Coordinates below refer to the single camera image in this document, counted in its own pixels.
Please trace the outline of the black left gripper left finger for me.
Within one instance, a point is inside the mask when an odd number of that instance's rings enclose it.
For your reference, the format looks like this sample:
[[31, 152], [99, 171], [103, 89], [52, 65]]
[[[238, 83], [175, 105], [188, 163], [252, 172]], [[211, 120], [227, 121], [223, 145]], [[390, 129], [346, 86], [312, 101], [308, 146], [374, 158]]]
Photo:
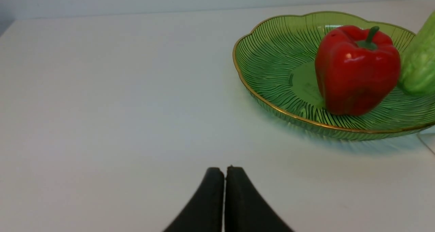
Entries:
[[224, 174], [209, 167], [199, 187], [165, 232], [220, 232], [224, 204]]

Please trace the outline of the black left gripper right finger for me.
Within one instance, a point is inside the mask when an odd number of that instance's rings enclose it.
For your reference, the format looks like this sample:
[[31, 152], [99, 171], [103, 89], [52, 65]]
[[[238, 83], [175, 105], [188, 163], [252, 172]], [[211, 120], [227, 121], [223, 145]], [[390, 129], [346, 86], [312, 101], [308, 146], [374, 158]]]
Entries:
[[229, 166], [226, 176], [226, 232], [292, 232], [260, 195], [242, 167]]

